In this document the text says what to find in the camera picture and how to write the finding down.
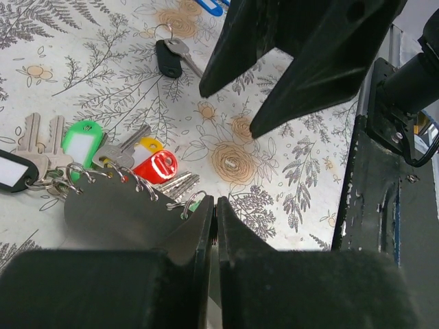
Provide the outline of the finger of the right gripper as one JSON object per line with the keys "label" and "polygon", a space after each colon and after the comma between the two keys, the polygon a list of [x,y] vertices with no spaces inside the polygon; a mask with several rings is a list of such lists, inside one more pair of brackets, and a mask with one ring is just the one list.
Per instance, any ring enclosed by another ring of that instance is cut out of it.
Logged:
{"label": "finger of the right gripper", "polygon": [[351,100],[405,1],[330,1],[250,124],[259,138]]}
{"label": "finger of the right gripper", "polygon": [[321,0],[232,1],[200,80],[200,95],[221,90],[273,48],[298,57],[328,8]]}

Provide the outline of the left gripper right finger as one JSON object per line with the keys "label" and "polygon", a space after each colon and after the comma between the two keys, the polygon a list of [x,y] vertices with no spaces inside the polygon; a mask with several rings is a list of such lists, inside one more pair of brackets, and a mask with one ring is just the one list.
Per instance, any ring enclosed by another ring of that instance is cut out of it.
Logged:
{"label": "left gripper right finger", "polygon": [[419,328],[401,272],[377,252],[278,251],[217,201],[225,328]]}

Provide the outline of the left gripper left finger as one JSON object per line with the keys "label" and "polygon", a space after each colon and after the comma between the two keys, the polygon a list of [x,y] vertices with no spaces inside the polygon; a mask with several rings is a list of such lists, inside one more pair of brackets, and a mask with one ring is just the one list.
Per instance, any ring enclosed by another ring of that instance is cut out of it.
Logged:
{"label": "left gripper left finger", "polygon": [[1,274],[2,328],[205,328],[213,198],[158,248],[40,249]]}

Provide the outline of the blue key tag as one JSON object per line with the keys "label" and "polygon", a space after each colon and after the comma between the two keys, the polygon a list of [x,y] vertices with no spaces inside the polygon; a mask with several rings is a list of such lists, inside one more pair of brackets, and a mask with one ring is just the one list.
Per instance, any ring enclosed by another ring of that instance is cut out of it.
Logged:
{"label": "blue key tag", "polygon": [[229,5],[229,1],[215,1],[215,0],[195,0],[204,10],[210,15],[219,17],[223,15],[224,8],[222,5]]}

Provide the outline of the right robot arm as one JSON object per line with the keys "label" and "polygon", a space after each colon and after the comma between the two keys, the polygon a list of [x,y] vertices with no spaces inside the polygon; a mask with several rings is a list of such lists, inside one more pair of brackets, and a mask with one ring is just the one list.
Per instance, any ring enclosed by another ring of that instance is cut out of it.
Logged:
{"label": "right robot arm", "polygon": [[234,1],[200,80],[209,97],[272,49],[293,60],[252,120],[254,138],[282,124],[351,100],[369,70],[370,105],[382,108],[368,127],[413,167],[438,149],[411,157],[412,117],[438,99],[438,15],[426,22],[422,51],[399,69],[383,72],[378,50],[404,1]]}

